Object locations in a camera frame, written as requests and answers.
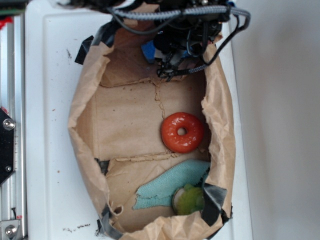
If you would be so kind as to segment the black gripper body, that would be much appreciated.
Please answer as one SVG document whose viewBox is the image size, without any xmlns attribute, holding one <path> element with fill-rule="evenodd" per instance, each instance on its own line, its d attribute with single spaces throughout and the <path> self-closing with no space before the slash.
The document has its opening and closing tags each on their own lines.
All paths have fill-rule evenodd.
<svg viewBox="0 0 320 240">
<path fill-rule="evenodd" d="M 181 66 L 185 59 L 200 59 L 207 65 L 203 55 L 222 30 L 222 16 L 221 13 L 181 16 L 164 26 L 153 39 L 155 49 L 162 54 L 158 77 L 172 78 L 176 72 L 185 71 Z"/>
</svg>

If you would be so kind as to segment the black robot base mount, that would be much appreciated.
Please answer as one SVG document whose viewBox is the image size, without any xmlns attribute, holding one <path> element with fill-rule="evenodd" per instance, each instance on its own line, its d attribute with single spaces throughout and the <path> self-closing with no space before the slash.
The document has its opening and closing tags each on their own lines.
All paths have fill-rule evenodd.
<svg viewBox="0 0 320 240">
<path fill-rule="evenodd" d="M 7 111 L 0 108 L 0 186 L 15 171 L 15 127 L 16 122 L 8 115 Z"/>
</svg>

